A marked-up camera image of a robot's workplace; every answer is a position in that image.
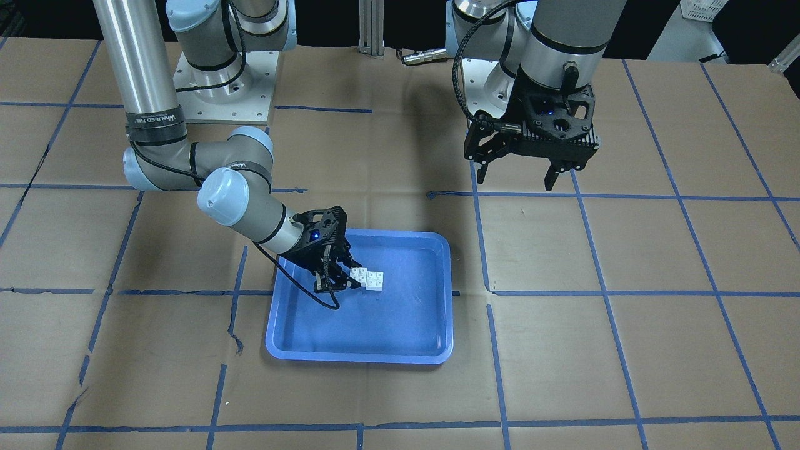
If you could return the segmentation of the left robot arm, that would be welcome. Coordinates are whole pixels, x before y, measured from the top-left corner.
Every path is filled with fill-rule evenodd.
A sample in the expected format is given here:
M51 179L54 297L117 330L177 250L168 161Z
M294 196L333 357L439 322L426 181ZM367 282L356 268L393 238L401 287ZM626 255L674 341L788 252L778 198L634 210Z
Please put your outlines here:
M580 171L602 141L591 81L623 1L449 1L445 52L469 128L464 156L488 166L515 154L549 161L544 187Z

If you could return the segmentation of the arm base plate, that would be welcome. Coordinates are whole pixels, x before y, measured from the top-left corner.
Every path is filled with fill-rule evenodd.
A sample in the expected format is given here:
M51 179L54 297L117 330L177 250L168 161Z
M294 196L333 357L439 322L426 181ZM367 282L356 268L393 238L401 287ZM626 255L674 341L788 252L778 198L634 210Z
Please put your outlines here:
M516 88L514 77L506 74L502 63L482 59L460 60L456 74L469 113L475 118L489 115L501 123L498 131L503 134L529 137L523 105L536 85L526 75L520 77L522 86Z
M188 124L240 124L267 126L278 74L278 51L246 53L246 66L234 82L215 89L178 92L177 99ZM175 88L210 86L232 79L241 67L241 58L228 68L205 72L188 63L181 54L172 80Z

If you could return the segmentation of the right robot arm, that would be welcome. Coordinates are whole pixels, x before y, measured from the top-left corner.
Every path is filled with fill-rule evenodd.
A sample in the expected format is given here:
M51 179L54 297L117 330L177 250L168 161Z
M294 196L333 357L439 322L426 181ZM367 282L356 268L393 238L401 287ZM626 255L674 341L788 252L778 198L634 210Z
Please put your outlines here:
M268 254L351 287L346 214L306 214L274 193L283 168L335 190L400 187L414 151L446 181L471 120L449 82L404 92L412 68L351 48L298 45L300 1L95 1L125 111L126 180L140 191L197 191L200 210Z

